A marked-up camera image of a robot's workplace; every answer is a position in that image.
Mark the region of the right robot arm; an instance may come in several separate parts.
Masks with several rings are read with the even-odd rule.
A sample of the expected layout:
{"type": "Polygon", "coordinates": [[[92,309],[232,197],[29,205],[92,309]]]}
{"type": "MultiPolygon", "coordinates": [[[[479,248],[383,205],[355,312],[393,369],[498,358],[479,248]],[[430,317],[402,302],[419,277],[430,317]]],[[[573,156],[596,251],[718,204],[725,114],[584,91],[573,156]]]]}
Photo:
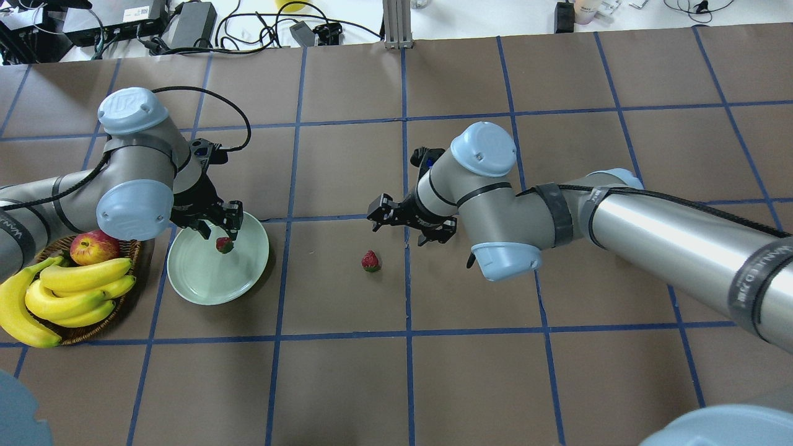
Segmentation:
{"type": "Polygon", "coordinates": [[[792,349],[791,234],[710,206],[646,190],[630,170],[516,192],[512,136],[479,121],[445,149],[411,158],[416,186],[369,205],[373,229],[406,226],[419,244],[445,243],[462,223],[468,262],[501,281],[541,266],[543,251],[587,240],[638,266],[762,341],[792,349]]]}

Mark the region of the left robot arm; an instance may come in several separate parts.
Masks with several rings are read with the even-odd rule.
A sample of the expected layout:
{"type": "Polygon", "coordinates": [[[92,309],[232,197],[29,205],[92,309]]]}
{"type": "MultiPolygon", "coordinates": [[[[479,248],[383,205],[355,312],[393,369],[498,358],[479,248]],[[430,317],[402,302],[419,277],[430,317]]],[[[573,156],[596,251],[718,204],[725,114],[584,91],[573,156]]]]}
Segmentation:
{"type": "Polygon", "coordinates": [[[2,188],[3,279],[54,241],[96,229],[145,241],[174,224],[208,239],[215,225],[236,238],[243,204],[219,198],[207,173],[232,147],[187,141],[158,92],[128,87],[102,101],[97,119],[108,139],[94,168],[2,188]]]}

